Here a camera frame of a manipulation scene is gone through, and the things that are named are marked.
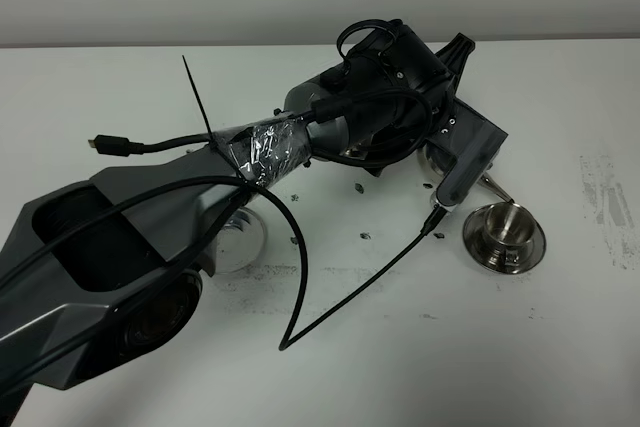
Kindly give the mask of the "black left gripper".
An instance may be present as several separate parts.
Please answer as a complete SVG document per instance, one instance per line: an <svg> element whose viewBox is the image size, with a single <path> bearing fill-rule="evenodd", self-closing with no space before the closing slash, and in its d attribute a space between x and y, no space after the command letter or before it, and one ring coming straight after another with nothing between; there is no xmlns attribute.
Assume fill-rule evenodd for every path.
<svg viewBox="0 0 640 427"><path fill-rule="evenodd" d="M411 155L425 144L449 115L475 42L458 33L437 53L401 20L363 20L344 29L344 36L370 33L344 55L347 84L373 106L392 106L397 116L373 135L371 144L411 138L400 154L366 155L363 168L378 176L384 167Z"/></svg>

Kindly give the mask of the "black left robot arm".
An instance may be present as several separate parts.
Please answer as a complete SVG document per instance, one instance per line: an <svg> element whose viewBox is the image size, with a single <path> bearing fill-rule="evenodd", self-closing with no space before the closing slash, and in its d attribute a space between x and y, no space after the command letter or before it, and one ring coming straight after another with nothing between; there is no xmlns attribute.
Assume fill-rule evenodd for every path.
<svg viewBox="0 0 640 427"><path fill-rule="evenodd" d="M398 19L292 88L271 118L196 134L165 164L110 167L27 203L1 251L1 392L65 390L170 340L193 314L217 235L255 196L313 160L379 174L445 154L435 228L486 168L487 123L456 92L474 43L430 50Z"/></svg>

